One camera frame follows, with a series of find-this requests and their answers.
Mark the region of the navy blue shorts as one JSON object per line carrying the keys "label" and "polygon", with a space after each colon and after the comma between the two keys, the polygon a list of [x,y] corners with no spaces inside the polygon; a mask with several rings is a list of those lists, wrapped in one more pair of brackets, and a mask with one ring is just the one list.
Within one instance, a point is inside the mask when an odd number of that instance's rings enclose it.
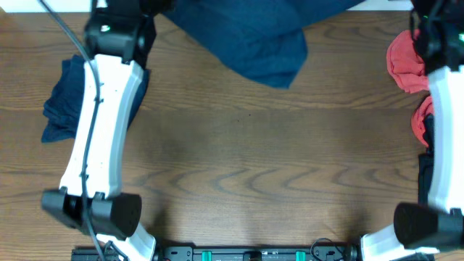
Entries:
{"label": "navy blue shorts", "polygon": [[180,0],[164,13],[239,75],[289,88],[307,58],[304,27],[361,0]]}

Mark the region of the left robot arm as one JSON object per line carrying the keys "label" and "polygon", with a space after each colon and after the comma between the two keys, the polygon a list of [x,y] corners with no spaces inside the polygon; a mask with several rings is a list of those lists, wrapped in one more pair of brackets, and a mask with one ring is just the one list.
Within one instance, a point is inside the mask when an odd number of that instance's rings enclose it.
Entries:
{"label": "left robot arm", "polygon": [[87,260],[161,260],[155,237],[140,222],[142,201],[122,190],[122,158],[131,107],[156,37],[154,17],[171,1],[111,0],[92,4],[82,40],[83,105],[70,161],[59,188],[46,190],[42,208],[91,237]]}

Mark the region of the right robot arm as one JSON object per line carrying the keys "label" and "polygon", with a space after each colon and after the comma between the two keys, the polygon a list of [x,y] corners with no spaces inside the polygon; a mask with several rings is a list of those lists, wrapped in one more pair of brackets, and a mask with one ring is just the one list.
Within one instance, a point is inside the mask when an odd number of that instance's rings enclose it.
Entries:
{"label": "right robot arm", "polygon": [[463,248],[463,2],[414,1],[410,22],[435,112],[428,201],[398,204],[394,222],[364,235],[348,260],[424,260]]}

